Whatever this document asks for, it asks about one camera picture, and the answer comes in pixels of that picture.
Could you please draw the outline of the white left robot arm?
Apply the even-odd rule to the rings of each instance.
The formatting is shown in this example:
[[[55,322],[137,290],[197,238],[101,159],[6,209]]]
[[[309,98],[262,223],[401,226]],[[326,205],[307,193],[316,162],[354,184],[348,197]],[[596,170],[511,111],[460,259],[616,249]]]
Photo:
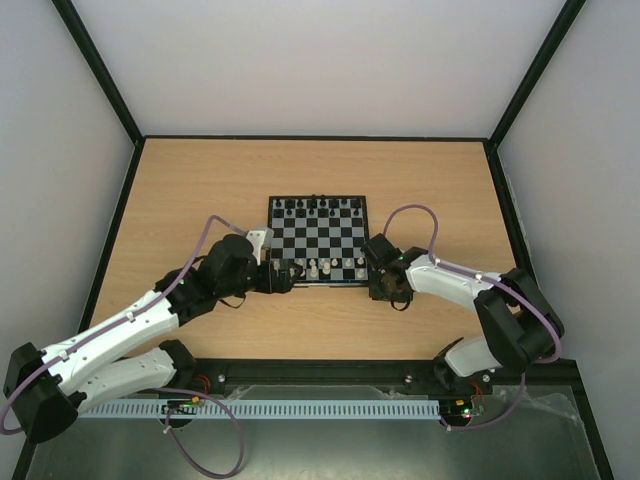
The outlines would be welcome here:
[[[38,349],[31,342],[9,359],[3,393],[33,444],[55,438],[79,415],[140,390],[189,383],[194,360],[184,345],[169,341],[140,357],[124,354],[211,312],[229,297],[292,290],[303,268],[293,260],[262,259],[263,233],[228,234],[207,255],[167,273],[131,306],[74,337]]]

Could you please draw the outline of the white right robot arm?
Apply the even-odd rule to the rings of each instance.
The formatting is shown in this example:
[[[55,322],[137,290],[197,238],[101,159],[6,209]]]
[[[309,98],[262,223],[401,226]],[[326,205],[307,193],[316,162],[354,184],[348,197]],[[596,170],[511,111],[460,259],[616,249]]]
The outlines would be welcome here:
[[[477,314],[482,334],[453,342],[437,357],[436,379],[443,389],[458,391],[481,371],[523,373],[561,355],[564,326],[526,271],[474,271],[426,249],[401,251],[382,234],[361,251],[371,267],[372,299],[402,311],[416,294],[429,294]]]

